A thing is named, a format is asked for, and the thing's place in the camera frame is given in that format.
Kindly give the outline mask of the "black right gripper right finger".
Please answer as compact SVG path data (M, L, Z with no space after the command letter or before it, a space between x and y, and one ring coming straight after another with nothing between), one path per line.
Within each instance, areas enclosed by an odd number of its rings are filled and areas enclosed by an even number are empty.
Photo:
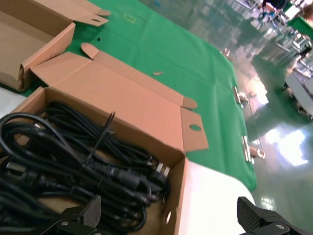
M251 203L246 197L238 197L237 220L246 235L309 235L279 213L262 209Z

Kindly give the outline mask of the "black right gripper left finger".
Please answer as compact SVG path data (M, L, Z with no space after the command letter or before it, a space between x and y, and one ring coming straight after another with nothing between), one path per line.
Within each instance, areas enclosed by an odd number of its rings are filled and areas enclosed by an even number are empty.
M67 208L62 218L39 228L40 235L100 235L101 197L95 196L85 205Z

